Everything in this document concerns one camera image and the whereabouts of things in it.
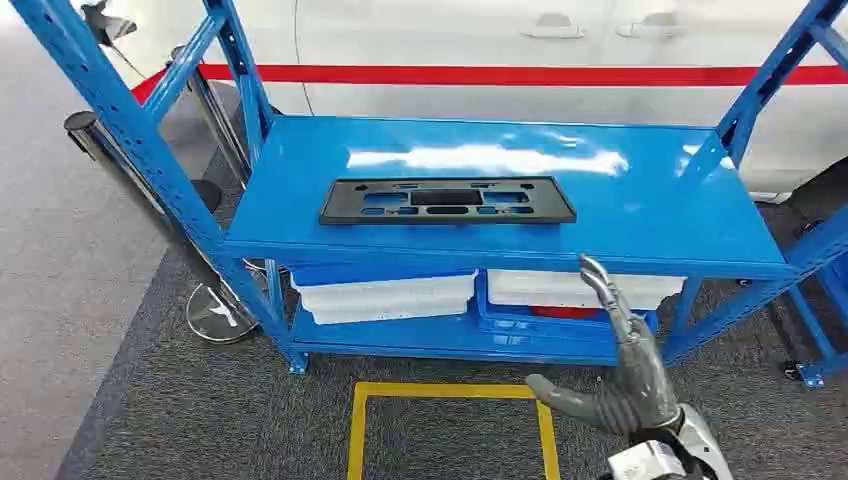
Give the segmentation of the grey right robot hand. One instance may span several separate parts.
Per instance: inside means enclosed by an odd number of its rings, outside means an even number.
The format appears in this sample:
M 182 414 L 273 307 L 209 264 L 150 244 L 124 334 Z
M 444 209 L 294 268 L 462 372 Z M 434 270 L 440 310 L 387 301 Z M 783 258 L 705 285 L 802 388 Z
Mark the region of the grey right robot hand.
M 652 331 L 599 262 L 581 254 L 579 263 L 580 276 L 596 292 L 615 336 L 613 379 L 594 394 L 556 386 L 541 374 L 527 376 L 527 386 L 549 408 L 612 434 L 636 434 L 676 422 L 680 407 Z

